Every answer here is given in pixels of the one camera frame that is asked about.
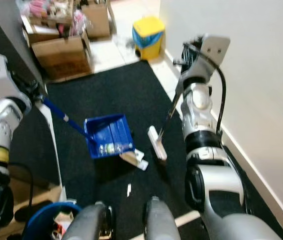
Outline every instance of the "black floor mat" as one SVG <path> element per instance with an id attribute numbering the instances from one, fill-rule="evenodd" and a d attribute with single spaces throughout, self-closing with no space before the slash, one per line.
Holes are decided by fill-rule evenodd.
<path id="1" fill-rule="evenodd" d="M 86 118 L 125 114 L 135 146 L 149 162 L 148 169 L 142 171 L 119 157 L 92 160 L 85 138 L 53 115 L 61 178 L 68 198 L 77 199 L 82 207 L 98 200 L 112 205 L 119 240 L 143 232 L 143 205 L 151 196 L 164 200 L 175 218 L 191 211 L 184 200 L 186 153 L 179 115 L 174 114 L 164 135 L 168 154 L 165 167 L 157 164 L 147 136 L 151 125 L 159 131 L 171 104 L 147 62 L 49 84 L 47 88 L 50 100 L 80 125 Z M 128 184 L 131 184 L 129 197 Z M 204 230 L 198 233 L 199 229 L 188 228 L 183 236 L 208 239 Z"/>

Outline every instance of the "blue dustpan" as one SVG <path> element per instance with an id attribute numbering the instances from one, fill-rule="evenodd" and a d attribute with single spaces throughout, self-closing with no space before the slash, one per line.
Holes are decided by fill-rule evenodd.
<path id="1" fill-rule="evenodd" d="M 134 151 L 135 145 L 124 114 L 87 118 L 84 131 L 92 159 Z"/>

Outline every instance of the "white wall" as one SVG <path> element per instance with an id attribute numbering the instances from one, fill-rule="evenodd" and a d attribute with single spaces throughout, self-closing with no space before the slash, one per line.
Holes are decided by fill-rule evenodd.
<path id="1" fill-rule="evenodd" d="M 283 212 L 283 0 L 161 0 L 159 15 L 166 25 L 163 46 L 175 58 L 198 34 L 230 37 L 221 65 L 227 82 L 223 126 L 255 171 L 253 183 L 260 181 Z M 217 74 L 211 84 L 218 114 Z M 266 202 L 283 226 L 276 204 Z"/>

